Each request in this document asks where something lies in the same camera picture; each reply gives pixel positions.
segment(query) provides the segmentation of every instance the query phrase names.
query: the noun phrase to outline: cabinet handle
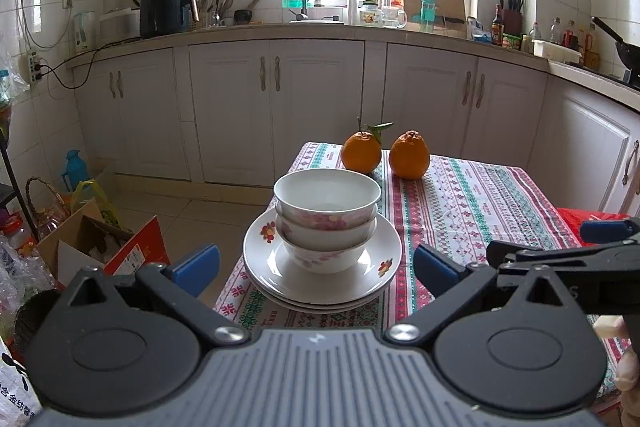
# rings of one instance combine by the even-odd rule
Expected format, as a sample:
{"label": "cabinet handle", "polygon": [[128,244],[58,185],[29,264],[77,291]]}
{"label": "cabinet handle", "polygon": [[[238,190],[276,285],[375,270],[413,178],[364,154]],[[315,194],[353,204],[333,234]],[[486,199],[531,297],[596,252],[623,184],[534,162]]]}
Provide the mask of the cabinet handle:
{"label": "cabinet handle", "polygon": [[120,70],[118,70],[118,90],[120,91],[120,97],[124,98],[124,93],[122,92],[122,73],[120,73]]}
{"label": "cabinet handle", "polygon": [[276,57],[276,91],[280,90],[280,57]]}
{"label": "cabinet handle", "polygon": [[260,57],[260,89],[267,89],[267,83],[264,79],[264,57]]}
{"label": "cabinet handle", "polygon": [[111,71],[109,72],[109,89],[111,89],[111,96],[115,99],[116,92],[115,89],[113,89],[113,73],[111,73]]}
{"label": "cabinet handle", "polygon": [[626,159],[626,165],[625,165],[625,175],[622,176],[622,184],[626,185],[629,181],[629,167],[631,166],[631,158],[633,158],[636,153],[638,153],[638,148],[640,147],[640,142],[638,142],[638,140],[636,140],[636,142],[634,143],[634,149],[631,151],[631,154],[629,155],[629,158]]}
{"label": "cabinet handle", "polygon": [[476,109],[480,109],[482,103],[482,97],[484,96],[484,74],[480,75],[480,96],[478,96],[478,102],[476,103]]}
{"label": "cabinet handle", "polygon": [[469,98],[469,87],[471,86],[471,71],[466,72],[465,98],[462,99],[462,105],[466,105],[466,99]]}

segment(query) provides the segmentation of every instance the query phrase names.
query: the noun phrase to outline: orange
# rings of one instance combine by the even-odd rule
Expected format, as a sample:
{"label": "orange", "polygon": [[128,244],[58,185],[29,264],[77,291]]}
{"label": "orange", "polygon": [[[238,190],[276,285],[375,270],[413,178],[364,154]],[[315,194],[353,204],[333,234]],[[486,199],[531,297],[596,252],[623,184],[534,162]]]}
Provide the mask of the orange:
{"label": "orange", "polygon": [[389,165],[393,174],[405,180],[419,180],[429,168],[427,144],[417,131],[407,131],[392,145]]}
{"label": "orange", "polygon": [[340,159],[345,169],[369,174],[382,159],[382,146],[370,132],[357,132],[342,146]]}

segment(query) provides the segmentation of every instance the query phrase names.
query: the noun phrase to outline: patterned tablecloth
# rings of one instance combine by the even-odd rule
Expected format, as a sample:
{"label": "patterned tablecloth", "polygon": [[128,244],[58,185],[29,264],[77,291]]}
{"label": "patterned tablecloth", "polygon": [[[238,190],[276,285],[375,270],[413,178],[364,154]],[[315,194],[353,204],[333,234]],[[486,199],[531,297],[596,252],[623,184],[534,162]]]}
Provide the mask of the patterned tablecloth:
{"label": "patterned tablecloth", "polygon": [[[340,146],[307,143],[290,171],[341,168]],[[254,330],[257,327],[373,327],[383,331],[428,304],[432,296],[414,277],[407,261],[419,243],[433,245],[460,264],[485,262],[492,239],[545,249],[580,246],[575,235],[542,192],[520,168],[431,156],[427,174],[418,182],[392,175],[388,151],[372,174],[382,188],[378,209],[398,230],[402,263],[382,296],[358,309],[334,315],[311,315],[267,300],[249,281],[242,258],[216,302],[216,311]],[[609,369],[594,409],[618,401],[613,368],[625,344],[605,343]]]}

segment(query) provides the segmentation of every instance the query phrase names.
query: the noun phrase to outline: blue gripper pad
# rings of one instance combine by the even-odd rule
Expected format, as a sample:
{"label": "blue gripper pad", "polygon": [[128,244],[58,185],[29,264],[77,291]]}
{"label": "blue gripper pad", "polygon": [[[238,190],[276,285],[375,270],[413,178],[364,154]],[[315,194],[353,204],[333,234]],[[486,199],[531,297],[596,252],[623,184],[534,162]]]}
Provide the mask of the blue gripper pad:
{"label": "blue gripper pad", "polygon": [[605,219],[602,221],[584,221],[580,225],[580,238],[585,243],[613,243],[624,241],[638,233],[638,227],[632,221]]}
{"label": "blue gripper pad", "polygon": [[419,245],[415,249],[414,273],[434,297],[453,288],[468,275],[464,266],[428,245]]}
{"label": "blue gripper pad", "polygon": [[198,297],[220,270],[220,252],[215,245],[193,251],[180,261],[180,264],[168,266],[164,274],[185,290],[189,295]]}

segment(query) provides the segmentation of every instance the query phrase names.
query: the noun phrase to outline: yellow bag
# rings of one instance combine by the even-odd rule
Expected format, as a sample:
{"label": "yellow bag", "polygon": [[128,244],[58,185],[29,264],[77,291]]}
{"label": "yellow bag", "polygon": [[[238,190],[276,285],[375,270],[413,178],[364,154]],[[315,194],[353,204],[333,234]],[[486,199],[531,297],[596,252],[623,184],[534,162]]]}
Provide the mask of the yellow bag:
{"label": "yellow bag", "polygon": [[78,187],[76,187],[76,190],[71,196],[71,213],[73,214],[89,200],[95,200],[98,204],[102,219],[104,219],[105,223],[118,227],[119,229],[127,230],[118,218],[115,207],[111,204],[109,198],[107,198],[104,190],[102,190],[96,180],[87,180],[78,184]]}

